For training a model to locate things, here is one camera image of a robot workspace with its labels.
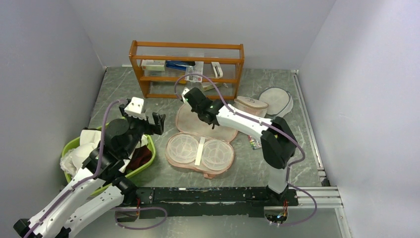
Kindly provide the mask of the floral pink laundry bag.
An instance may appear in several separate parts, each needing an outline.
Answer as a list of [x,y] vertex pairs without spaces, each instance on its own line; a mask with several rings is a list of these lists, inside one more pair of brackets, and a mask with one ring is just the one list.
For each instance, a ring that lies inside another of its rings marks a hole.
[[178,110],[175,126],[179,132],[169,138],[165,149],[166,160],[172,166],[201,172],[206,179],[231,167],[235,152],[230,142],[237,130],[208,125],[187,104]]

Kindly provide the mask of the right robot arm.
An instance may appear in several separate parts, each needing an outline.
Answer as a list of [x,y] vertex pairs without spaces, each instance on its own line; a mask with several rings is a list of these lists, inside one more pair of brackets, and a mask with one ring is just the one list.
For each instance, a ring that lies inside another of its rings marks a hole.
[[267,119],[241,111],[222,99],[211,100],[198,88],[182,92],[182,100],[198,119],[212,127],[232,128],[256,139],[262,146],[263,159],[269,165],[267,199],[280,205],[288,190],[287,166],[295,155],[297,141],[285,119]]

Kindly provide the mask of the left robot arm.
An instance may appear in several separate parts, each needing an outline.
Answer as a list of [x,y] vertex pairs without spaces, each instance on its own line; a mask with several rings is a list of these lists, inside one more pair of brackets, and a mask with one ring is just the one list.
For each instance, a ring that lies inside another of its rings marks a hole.
[[82,162],[72,181],[40,212],[19,219],[13,228],[22,238],[74,238],[88,224],[113,208],[131,206],[137,186],[120,169],[143,135],[162,135],[165,115],[154,123],[132,114],[106,123],[101,140]]

